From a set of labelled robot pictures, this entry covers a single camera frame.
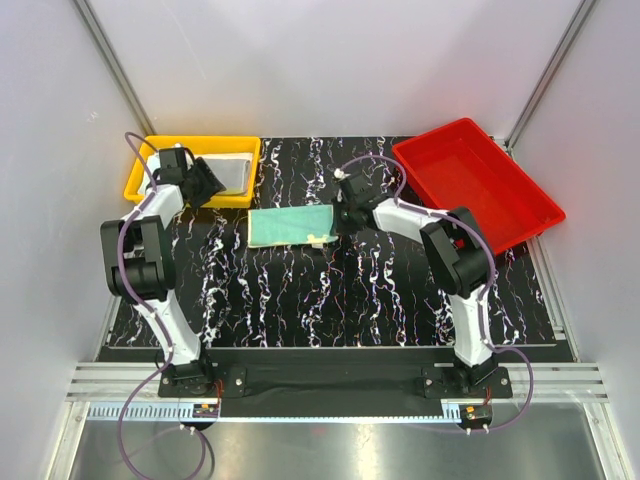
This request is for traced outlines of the light blue towel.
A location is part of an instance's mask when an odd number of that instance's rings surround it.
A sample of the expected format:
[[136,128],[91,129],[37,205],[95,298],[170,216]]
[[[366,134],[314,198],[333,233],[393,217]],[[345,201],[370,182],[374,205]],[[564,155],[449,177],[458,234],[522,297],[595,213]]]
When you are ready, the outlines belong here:
[[[193,158],[198,158],[197,155],[190,153],[185,153],[185,157],[189,168],[193,165]],[[200,157],[204,160],[218,182],[224,187],[222,190],[216,192],[216,194],[234,196],[247,193],[253,154],[248,152],[235,154],[206,153],[200,155]],[[151,173],[160,169],[159,153],[153,153],[148,158],[147,165]],[[137,193],[144,195],[146,190],[150,188],[151,181],[143,167],[143,178],[140,186],[137,188]]]

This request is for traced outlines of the teal patterned towel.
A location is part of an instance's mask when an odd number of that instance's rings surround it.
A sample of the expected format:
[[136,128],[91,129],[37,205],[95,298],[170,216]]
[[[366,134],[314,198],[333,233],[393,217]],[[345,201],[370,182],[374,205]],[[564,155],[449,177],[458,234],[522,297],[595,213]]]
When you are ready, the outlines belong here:
[[338,239],[333,220],[331,205],[250,210],[248,247],[328,244]]

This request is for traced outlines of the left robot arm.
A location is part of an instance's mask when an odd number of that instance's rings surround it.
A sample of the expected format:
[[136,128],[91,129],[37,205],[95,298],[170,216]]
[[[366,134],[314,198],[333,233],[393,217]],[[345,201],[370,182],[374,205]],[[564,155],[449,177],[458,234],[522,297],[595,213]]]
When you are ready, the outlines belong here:
[[176,296],[170,227],[185,206],[200,207],[225,187],[204,159],[181,144],[161,148],[156,155],[158,168],[143,166],[149,184],[142,201],[121,219],[100,227],[106,281],[158,340],[165,394],[203,396],[214,388],[216,372]]

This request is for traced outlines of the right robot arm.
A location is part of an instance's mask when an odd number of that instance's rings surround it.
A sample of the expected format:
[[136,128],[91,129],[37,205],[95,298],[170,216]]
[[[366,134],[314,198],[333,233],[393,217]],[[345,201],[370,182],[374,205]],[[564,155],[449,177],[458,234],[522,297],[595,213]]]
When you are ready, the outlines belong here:
[[448,295],[455,329],[454,365],[445,382],[466,396],[490,383],[497,361],[488,337],[488,290],[495,260],[470,210],[430,209],[391,197],[360,174],[334,172],[338,187],[332,200],[337,235],[370,228],[394,233],[423,245],[436,286]]

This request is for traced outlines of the red plastic bin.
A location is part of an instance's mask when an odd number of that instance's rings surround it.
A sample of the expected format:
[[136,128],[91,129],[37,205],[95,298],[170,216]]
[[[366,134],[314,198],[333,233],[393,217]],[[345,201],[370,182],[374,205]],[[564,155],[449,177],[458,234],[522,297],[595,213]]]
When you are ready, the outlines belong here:
[[425,206],[468,208],[498,255],[566,219],[565,212],[469,118],[392,147]]

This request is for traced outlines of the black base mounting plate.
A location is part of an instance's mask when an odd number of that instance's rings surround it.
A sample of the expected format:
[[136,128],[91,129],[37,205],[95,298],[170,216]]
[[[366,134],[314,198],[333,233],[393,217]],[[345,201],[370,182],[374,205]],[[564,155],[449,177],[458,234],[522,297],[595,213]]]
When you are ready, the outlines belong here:
[[506,368],[492,356],[467,367],[451,347],[221,348],[162,373],[167,398],[241,398],[263,392],[387,390],[427,399],[510,399]]

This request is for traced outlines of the left small electronics board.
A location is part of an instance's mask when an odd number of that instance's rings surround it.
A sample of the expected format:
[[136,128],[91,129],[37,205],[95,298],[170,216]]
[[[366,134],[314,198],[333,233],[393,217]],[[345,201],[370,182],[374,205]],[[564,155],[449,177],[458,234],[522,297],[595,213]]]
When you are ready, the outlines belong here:
[[220,416],[221,402],[215,400],[213,402],[195,403],[193,405],[193,418],[214,419]]

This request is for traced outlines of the small electronics board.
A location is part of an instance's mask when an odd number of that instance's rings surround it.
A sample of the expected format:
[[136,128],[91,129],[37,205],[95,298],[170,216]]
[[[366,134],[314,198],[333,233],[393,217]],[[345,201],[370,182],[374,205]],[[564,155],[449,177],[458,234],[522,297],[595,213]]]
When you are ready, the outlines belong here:
[[493,418],[493,408],[490,404],[467,405],[461,409],[461,419],[466,422],[490,424]]
[[213,402],[195,403],[193,405],[193,418],[214,419],[220,416],[221,402],[215,400]]

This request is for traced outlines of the right small electronics board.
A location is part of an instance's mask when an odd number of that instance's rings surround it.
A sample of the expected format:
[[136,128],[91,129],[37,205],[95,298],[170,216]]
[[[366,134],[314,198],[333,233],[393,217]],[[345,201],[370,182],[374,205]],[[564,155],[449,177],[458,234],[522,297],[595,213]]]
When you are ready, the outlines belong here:
[[466,422],[490,424],[493,418],[493,408],[490,404],[467,405],[461,409],[461,419]]

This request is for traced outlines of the left corner aluminium post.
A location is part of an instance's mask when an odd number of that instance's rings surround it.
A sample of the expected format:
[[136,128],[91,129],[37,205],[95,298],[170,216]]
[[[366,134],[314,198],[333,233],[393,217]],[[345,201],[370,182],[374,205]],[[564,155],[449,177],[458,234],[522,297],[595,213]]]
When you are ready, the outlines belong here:
[[146,135],[155,135],[156,130],[152,121],[125,72],[91,2],[87,0],[71,0],[70,3],[78,14],[107,71],[115,82],[121,97],[135,119],[138,129]]

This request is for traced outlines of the corner aluminium post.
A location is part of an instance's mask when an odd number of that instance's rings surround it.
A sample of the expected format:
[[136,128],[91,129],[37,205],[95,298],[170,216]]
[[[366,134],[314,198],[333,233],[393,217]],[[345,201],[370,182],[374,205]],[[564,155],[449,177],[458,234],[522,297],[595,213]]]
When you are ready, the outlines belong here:
[[512,156],[518,141],[524,134],[528,124],[538,110],[547,91],[558,75],[573,46],[578,40],[592,14],[598,6],[598,0],[581,0],[573,12],[567,26],[560,36],[549,60],[542,70],[531,94],[520,112],[513,128],[504,139],[504,148]]
[[107,71],[115,82],[121,97],[135,119],[138,129],[146,135],[155,135],[156,130],[152,121],[125,72],[91,2],[87,0],[71,0],[70,3],[78,14]]

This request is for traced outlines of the aluminium frame rail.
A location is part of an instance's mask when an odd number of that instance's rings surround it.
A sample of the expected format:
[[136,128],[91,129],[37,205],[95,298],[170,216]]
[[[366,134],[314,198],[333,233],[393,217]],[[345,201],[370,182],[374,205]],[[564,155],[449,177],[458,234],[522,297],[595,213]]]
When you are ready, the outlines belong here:
[[[532,368],[507,363],[513,397],[478,400],[427,399],[387,390],[349,392],[277,391],[241,398],[213,396],[167,398],[160,380],[148,381],[154,367],[145,363],[81,363],[66,393],[68,402],[84,402],[94,418],[114,419],[127,399],[128,420],[265,422],[265,423],[458,423],[467,405],[490,404],[521,409],[534,404],[601,404],[608,395],[598,368],[589,363],[538,363]],[[220,416],[193,418],[193,405],[218,400]]]

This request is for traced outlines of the right corner aluminium post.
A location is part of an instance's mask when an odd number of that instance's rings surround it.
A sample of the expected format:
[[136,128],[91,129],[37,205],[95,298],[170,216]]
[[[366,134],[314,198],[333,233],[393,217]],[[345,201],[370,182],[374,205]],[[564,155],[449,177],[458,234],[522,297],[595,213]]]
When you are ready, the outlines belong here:
[[573,12],[567,26],[560,36],[549,60],[542,70],[531,94],[520,112],[513,128],[504,139],[504,148],[512,156],[518,141],[524,134],[528,124],[538,110],[547,91],[558,75],[573,46],[578,40],[592,14],[598,6],[598,0],[581,0]]

